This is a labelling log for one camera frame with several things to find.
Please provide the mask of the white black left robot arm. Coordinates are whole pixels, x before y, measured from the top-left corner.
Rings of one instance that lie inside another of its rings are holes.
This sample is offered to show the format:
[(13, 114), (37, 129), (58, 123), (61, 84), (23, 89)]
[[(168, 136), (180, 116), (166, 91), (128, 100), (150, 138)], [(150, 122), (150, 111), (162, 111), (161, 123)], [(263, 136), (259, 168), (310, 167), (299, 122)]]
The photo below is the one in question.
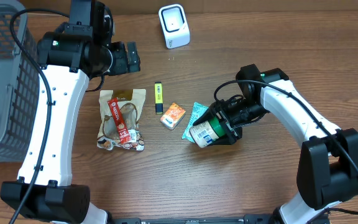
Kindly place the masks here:
[(37, 55), (25, 56), (39, 75), (39, 98), (29, 148), (15, 181), (0, 197), (15, 216), (48, 223), (112, 223), (93, 205), (90, 188), (72, 182), (71, 154), (78, 111), (92, 78), (134, 73), (134, 42), (112, 42), (110, 9), (99, 1), (73, 1), (68, 22), (47, 32)]

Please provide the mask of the teal tissue pack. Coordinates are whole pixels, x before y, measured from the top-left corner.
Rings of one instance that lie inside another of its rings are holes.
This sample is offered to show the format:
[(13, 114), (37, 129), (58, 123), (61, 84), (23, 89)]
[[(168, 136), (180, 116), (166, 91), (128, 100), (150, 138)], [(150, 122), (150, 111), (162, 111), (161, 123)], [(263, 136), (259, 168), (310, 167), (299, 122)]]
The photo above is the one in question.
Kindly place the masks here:
[(193, 123), (202, 116), (206, 111), (208, 110), (208, 107), (205, 105), (202, 105), (198, 102), (194, 102), (193, 109), (191, 111), (190, 120), (188, 123), (188, 126), (186, 127), (182, 139), (187, 139), (190, 142), (194, 142), (193, 138), (190, 135), (190, 128), (193, 126)]

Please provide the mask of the beige PanTree snack pouch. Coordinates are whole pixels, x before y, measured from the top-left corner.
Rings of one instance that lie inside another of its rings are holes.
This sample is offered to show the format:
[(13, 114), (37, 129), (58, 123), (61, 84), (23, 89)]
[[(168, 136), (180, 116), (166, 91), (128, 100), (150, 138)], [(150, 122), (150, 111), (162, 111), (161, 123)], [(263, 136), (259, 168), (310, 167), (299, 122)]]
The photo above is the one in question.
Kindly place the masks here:
[[(119, 135), (114, 123), (108, 101), (117, 98), (120, 111), (125, 120), (131, 140), (120, 143)], [(96, 145), (101, 149), (113, 150), (115, 147), (133, 151), (143, 151), (144, 139), (139, 131), (139, 120), (145, 103), (145, 89), (130, 90), (102, 90), (99, 94), (101, 125)]]

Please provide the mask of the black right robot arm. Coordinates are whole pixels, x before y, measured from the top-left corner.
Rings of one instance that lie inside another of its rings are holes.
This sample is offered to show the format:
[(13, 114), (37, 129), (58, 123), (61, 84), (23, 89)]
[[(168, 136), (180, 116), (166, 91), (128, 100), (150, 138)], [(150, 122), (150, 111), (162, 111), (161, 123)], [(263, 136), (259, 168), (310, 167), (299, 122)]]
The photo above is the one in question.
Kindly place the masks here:
[(199, 147), (232, 145), (242, 129), (273, 114), (301, 152), (297, 194), (271, 214), (247, 214), (240, 223), (328, 223), (339, 204), (358, 195), (358, 132), (341, 129), (320, 115), (279, 68), (261, 72), (242, 67), (235, 83), (241, 93), (215, 99), (189, 129)]

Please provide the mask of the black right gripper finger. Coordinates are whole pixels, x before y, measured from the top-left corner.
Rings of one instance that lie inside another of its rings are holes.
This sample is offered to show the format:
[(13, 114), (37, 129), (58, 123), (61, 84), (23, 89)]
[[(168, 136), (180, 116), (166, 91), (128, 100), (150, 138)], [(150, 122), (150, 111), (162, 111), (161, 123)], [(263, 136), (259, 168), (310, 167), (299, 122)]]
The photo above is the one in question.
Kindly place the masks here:
[(233, 145), (242, 138), (242, 127), (230, 128), (227, 126), (216, 126), (213, 127), (213, 131), (218, 136), (210, 146), (217, 145)]
[(221, 119), (218, 115), (220, 111), (220, 104), (217, 102), (212, 103), (208, 109), (193, 123), (193, 126), (197, 126), (205, 121), (212, 120), (213, 118)]

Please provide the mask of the orange snack box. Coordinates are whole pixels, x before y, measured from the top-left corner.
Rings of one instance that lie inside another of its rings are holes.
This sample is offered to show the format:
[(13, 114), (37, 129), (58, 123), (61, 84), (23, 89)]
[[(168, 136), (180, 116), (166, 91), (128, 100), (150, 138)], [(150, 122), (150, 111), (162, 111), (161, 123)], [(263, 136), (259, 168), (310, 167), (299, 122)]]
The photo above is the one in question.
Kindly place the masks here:
[(186, 110), (176, 103), (172, 103), (168, 110), (160, 118), (161, 123), (168, 129), (173, 130), (184, 118)]

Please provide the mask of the green lid jar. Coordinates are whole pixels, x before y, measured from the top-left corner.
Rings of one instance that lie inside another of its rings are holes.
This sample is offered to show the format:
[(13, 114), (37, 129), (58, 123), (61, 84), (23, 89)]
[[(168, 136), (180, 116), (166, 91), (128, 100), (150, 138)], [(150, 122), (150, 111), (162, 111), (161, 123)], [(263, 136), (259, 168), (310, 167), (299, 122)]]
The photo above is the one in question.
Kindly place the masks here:
[(194, 142), (204, 148), (226, 135), (217, 118), (207, 120), (189, 129)]

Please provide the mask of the yellow black marker pen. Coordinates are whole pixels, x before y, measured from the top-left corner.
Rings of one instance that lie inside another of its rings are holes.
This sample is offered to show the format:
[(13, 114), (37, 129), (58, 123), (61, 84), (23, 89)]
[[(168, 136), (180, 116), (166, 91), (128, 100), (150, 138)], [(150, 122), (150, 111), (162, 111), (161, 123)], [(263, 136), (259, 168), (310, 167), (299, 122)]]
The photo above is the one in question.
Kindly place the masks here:
[(155, 82), (155, 113), (163, 113), (163, 89), (161, 82)]

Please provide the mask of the red Nescafe coffee stick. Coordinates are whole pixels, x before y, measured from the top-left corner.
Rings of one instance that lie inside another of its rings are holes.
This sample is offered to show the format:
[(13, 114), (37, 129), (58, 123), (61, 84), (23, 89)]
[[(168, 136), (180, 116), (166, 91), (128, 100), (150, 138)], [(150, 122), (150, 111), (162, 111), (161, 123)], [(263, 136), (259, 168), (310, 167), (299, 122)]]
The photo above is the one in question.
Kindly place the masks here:
[(112, 98), (108, 101), (108, 106), (111, 111), (114, 123), (116, 125), (116, 129), (119, 135), (120, 143), (125, 144), (131, 140), (131, 136), (127, 129), (125, 120), (120, 111), (117, 98)]

